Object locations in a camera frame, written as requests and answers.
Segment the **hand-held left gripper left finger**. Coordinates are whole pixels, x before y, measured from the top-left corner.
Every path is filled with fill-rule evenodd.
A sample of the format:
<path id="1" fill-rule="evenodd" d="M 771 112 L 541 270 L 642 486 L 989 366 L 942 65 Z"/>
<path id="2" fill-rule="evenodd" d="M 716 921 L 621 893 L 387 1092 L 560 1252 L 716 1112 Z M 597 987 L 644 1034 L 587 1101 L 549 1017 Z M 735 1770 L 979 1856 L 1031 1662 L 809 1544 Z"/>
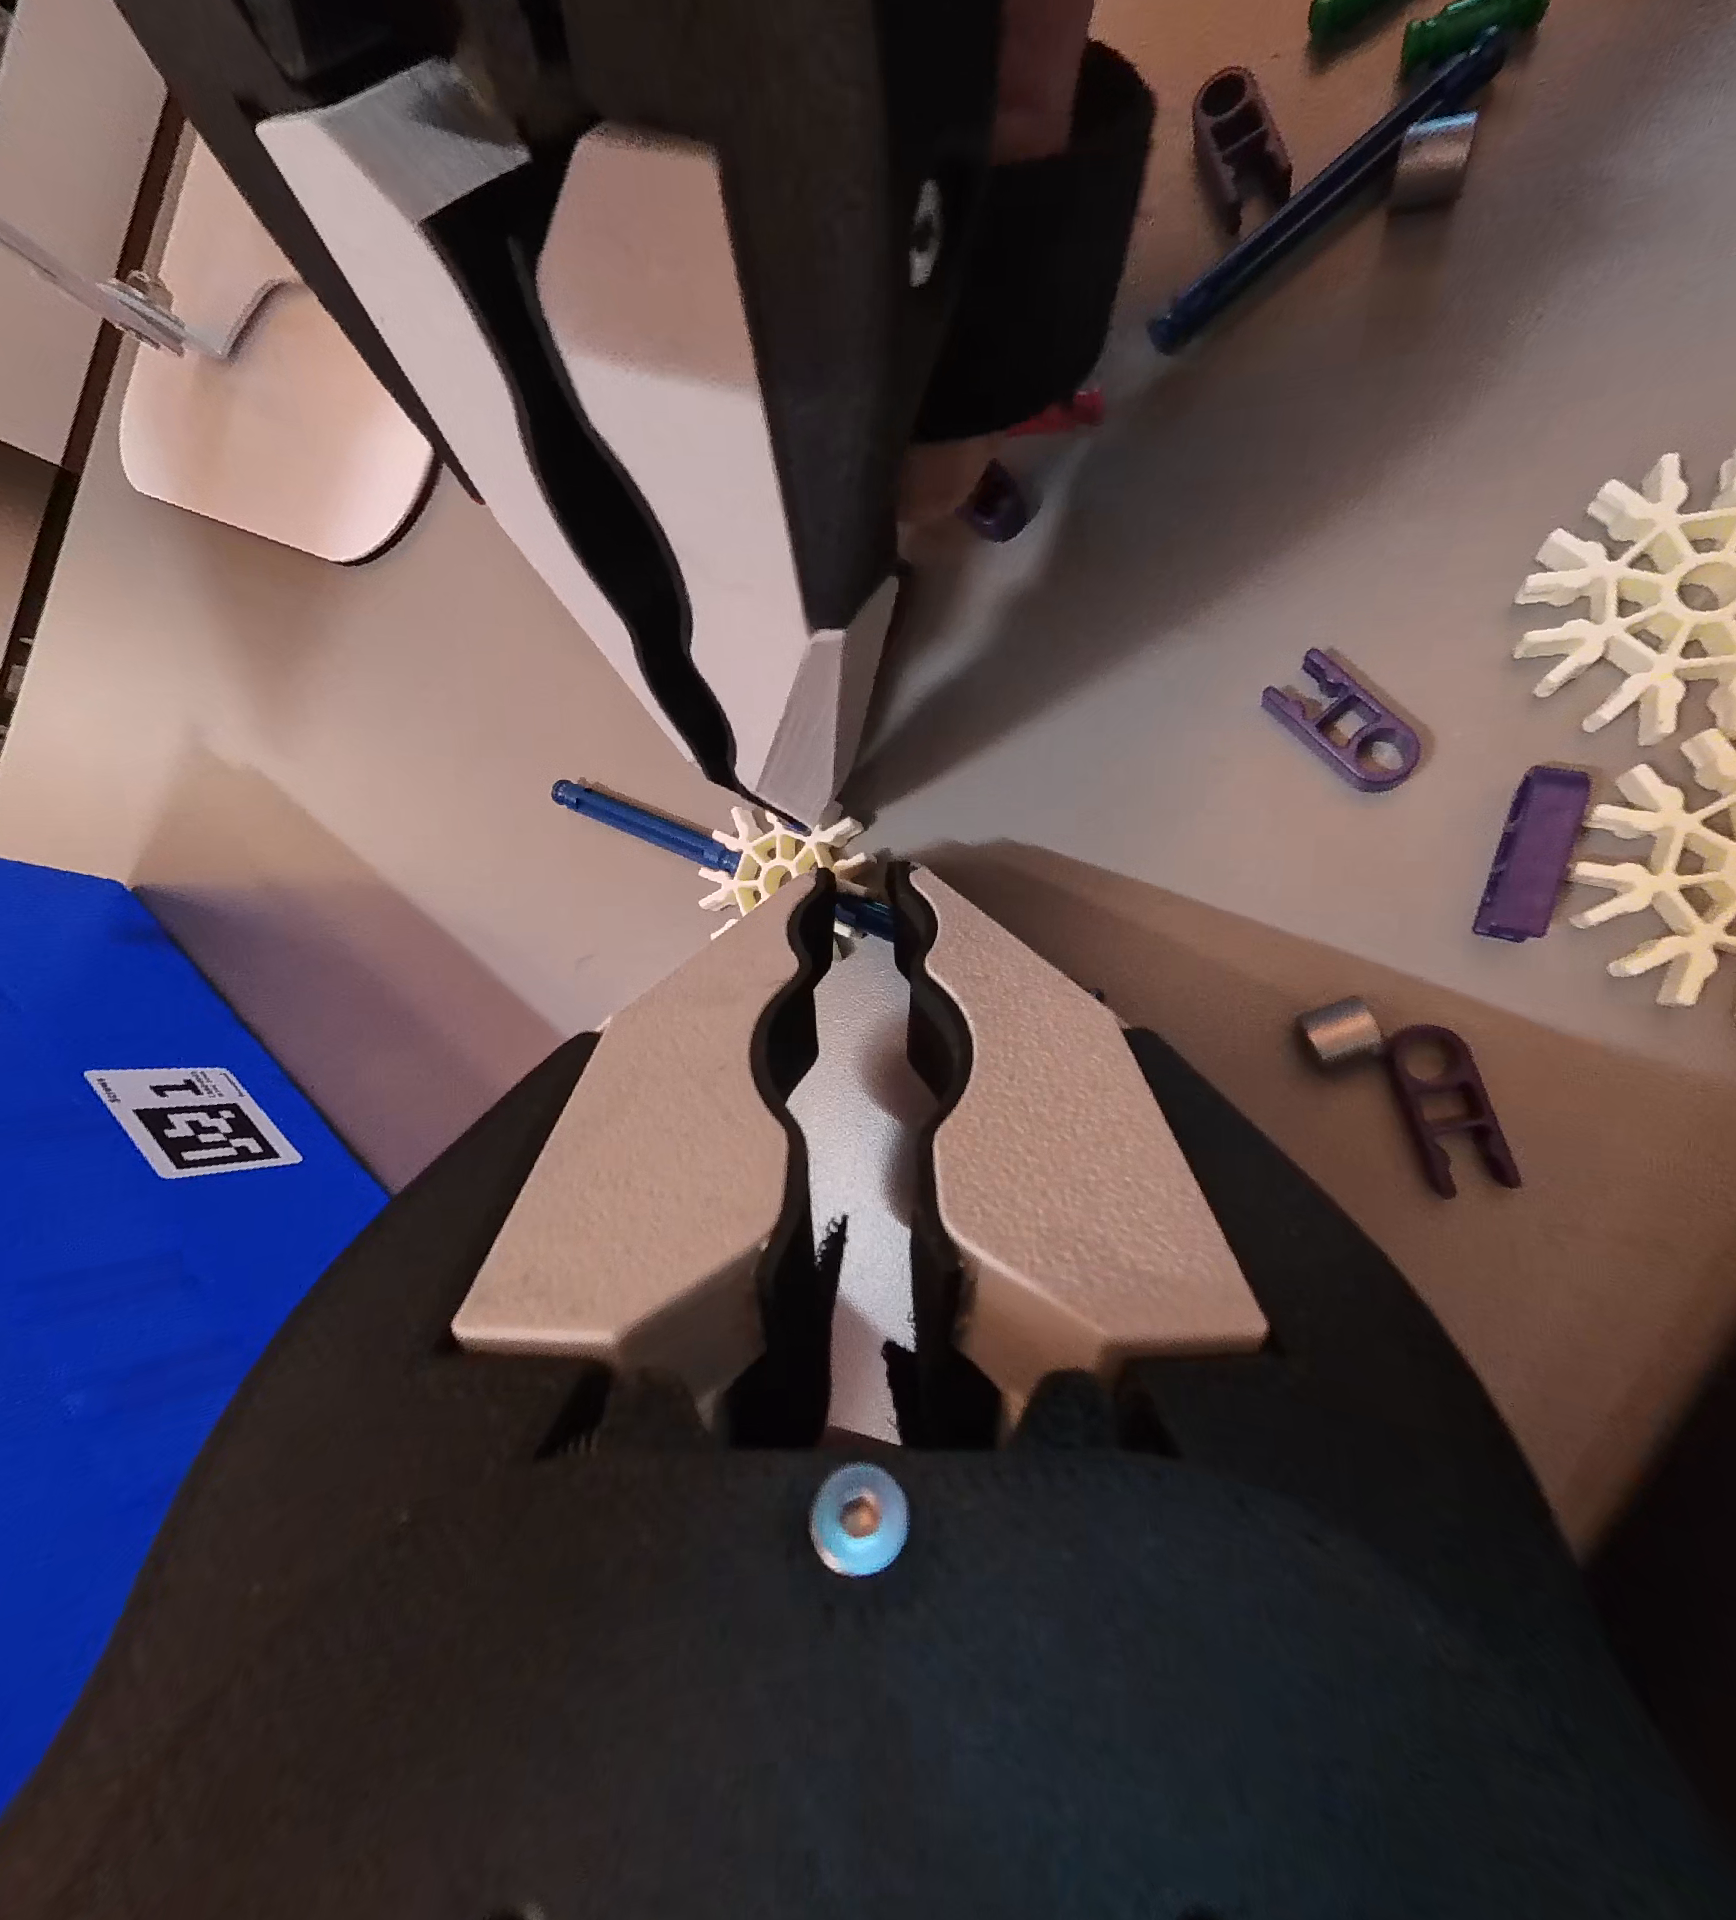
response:
<path id="1" fill-rule="evenodd" d="M 729 1430 L 830 1422 L 830 1299 L 809 1137 L 816 980 L 836 884 L 797 877 L 622 1001 L 535 1145 L 446 1330 L 470 1350 L 662 1368 Z"/>

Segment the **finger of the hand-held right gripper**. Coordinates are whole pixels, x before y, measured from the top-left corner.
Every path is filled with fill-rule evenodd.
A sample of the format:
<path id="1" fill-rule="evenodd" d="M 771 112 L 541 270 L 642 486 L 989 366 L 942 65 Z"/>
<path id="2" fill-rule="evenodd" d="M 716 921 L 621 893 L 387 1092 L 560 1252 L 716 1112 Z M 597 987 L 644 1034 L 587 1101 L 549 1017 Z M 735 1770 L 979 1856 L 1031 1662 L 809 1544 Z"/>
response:
<path id="1" fill-rule="evenodd" d="M 662 734 L 716 790 L 740 790 L 729 708 L 691 662 L 681 569 L 541 325 L 535 254 L 566 151 L 535 163 L 461 65 L 396 65 L 343 105 L 269 112 L 258 143 L 501 538 L 642 684 Z"/>
<path id="2" fill-rule="evenodd" d="M 581 132 L 535 292 L 587 424 L 668 538 L 691 672 L 729 712 L 735 777 L 771 816 L 830 820 L 894 575 L 875 581 L 853 624 L 809 624 L 800 610 L 716 143 L 622 126 Z"/>

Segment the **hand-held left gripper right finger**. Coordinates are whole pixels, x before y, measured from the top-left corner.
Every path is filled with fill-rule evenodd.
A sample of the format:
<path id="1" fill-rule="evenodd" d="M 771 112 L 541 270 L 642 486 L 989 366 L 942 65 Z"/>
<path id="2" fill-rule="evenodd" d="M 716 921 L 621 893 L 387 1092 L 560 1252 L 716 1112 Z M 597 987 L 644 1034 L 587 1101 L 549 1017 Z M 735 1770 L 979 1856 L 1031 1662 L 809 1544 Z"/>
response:
<path id="1" fill-rule="evenodd" d="M 1045 1372 L 1260 1350 L 1266 1312 L 1133 1032 L 931 870 L 887 870 L 912 1171 L 894 1422 L 1009 1422 Z"/>

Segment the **blue storage bin with tag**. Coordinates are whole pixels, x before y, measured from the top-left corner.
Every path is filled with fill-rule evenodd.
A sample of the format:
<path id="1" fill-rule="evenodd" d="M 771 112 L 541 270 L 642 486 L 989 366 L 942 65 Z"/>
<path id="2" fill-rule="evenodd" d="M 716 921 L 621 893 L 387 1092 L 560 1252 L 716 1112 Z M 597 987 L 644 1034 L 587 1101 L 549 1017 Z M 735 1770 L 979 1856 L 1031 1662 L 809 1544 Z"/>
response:
<path id="1" fill-rule="evenodd" d="M 0 1812 L 380 1183 L 110 877 L 0 861 Z"/>

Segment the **person's right hand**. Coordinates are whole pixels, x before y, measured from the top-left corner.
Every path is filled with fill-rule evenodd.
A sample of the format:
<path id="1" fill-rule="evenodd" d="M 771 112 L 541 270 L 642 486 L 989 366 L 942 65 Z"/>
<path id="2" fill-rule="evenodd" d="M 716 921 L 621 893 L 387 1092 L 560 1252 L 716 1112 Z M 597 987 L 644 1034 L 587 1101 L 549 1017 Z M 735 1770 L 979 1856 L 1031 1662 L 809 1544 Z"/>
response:
<path id="1" fill-rule="evenodd" d="M 991 163 L 1045 163 L 1075 136 L 1075 79 L 1091 49 L 1093 0 L 1009 0 L 1004 9 L 1004 96 L 991 96 Z M 1009 437 L 979 444 L 912 444 L 894 477 L 894 529 L 950 520 Z"/>

